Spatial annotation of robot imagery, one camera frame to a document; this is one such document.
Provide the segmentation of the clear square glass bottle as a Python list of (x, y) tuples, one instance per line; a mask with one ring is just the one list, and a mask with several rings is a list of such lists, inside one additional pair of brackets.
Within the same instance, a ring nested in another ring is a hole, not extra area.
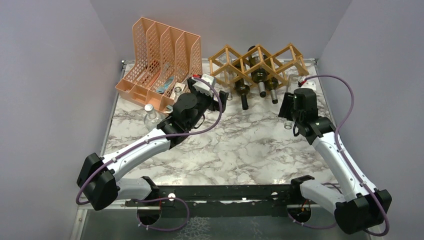
[[(286, 103), (289, 107), (293, 105), (293, 94), (294, 90), (298, 89), (298, 82), (301, 80), (301, 76), (298, 74), (292, 73), (288, 75), (288, 83), (286, 86), (286, 93), (288, 94), (287, 100), (283, 102)], [(293, 128), (293, 122), (291, 120), (285, 120), (284, 128), (286, 130), (291, 130)]]

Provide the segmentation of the green wine bottle dark neck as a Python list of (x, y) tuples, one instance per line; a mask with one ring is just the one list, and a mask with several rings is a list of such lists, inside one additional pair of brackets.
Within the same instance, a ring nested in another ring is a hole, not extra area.
[(234, 90), (241, 99), (242, 109), (248, 110), (249, 109), (248, 94), (250, 93), (249, 85), (247, 85), (244, 79), (241, 78), (238, 81), (234, 82)]

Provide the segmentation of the wooden wine rack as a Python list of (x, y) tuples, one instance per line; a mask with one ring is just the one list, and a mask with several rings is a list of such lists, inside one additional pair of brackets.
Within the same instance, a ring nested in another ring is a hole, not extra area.
[[(255, 52), (259, 53), (260, 62), (250, 67), (248, 57)], [(227, 57), (229, 54), (232, 54), (232, 63), (228, 62), (222, 64), (218, 61), (218, 57), (223, 53), (226, 53)], [(257, 84), (253, 82), (251, 72), (258, 68), (263, 68), (267, 72), (267, 80), (271, 78), (276, 78), (278, 80), (277, 88), (284, 87), (288, 84), (286, 70), (290, 68), (296, 68), (299, 76), (309, 75), (303, 54), (291, 42), (275, 53), (271, 53), (262, 45), (257, 44), (244, 54), (237, 52), (227, 44), (217, 53), (209, 57), (208, 62), (210, 75), (214, 76), (216, 82), (222, 86), (224, 86), (225, 82), (221, 80), (220, 73), (226, 69), (231, 69), (234, 73), (234, 78), (230, 81), (232, 87), (234, 86), (234, 82), (240, 79), (244, 79), (247, 84), (256, 87)]]

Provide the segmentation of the green wine bottle silver foil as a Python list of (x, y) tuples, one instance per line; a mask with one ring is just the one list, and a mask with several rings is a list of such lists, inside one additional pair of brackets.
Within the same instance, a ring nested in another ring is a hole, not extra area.
[[(260, 62), (259, 53), (257, 51), (252, 53), (248, 57), (248, 61), (249, 61), (250, 68), (255, 66), (257, 63)], [(259, 95), (261, 98), (265, 98), (267, 95), (266, 86), (265, 86), (265, 81), (267, 80), (267, 76), (268, 74), (266, 70), (261, 67), (251, 72), (251, 78), (253, 82), (257, 84)]]

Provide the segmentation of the clear round bottle silver cap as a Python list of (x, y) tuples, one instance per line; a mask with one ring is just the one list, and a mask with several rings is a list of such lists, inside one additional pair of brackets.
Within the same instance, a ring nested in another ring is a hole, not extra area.
[(146, 104), (144, 106), (145, 115), (143, 118), (144, 126), (147, 131), (150, 132), (157, 127), (157, 125), (165, 118), (165, 116), (155, 110), (152, 104)]

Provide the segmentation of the clear glass bottle front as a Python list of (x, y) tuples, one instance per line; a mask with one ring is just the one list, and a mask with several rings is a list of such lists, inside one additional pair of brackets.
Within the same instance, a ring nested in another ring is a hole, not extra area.
[[(221, 54), (218, 57), (218, 61), (221, 64), (226, 64), (226, 63), (232, 63), (232, 54), (230, 53), (229, 56), (227, 56), (226, 53)], [(232, 83), (231, 80), (234, 79), (234, 73), (231, 69), (226, 69), (223, 72), (220, 73), (220, 79), (224, 81), (224, 86), (226, 89), (226, 92), (228, 92), (228, 97), (227, 97), (227, 101), (231, 101), (233, 99), (233, 94), (232, 94)]]

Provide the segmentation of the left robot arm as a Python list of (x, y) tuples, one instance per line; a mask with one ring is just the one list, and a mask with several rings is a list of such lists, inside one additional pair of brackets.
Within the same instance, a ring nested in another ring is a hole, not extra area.
[(226, 108), (228, 93), (216, 91), (214, 77), (204, 74), (187, 79), (189, 92), (181, 94), (172, 112), (139, 140), (115, 152), (88, 155), (77, 178), (77, 205), (91, 204), (99, 211), (116, 200), (136, 200), (152, 205), (157, 200), (157, 187), (148, 177), (125, 178), (132, 169), (182, 143), (187, 137), (206, 133), (210, 127), (197, 131), (197, 124), (206, 111), (217, 111), (220, 121)]

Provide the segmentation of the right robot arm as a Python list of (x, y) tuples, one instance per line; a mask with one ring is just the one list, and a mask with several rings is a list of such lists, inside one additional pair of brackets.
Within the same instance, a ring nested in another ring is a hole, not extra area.
[(290, 181), (289, 199), (296, 204), (315, 202), (333, 214), (336, 224), (349, 235), (384, 223), (392, 196), (369, 181), (344, 148), (331, 120), (319, 116), (315, 91), (286, 92), (278, 116), (294, 123), (294, 136), (305, 137), (322, 156), (341, 189), (331, 190), (305, 175)]

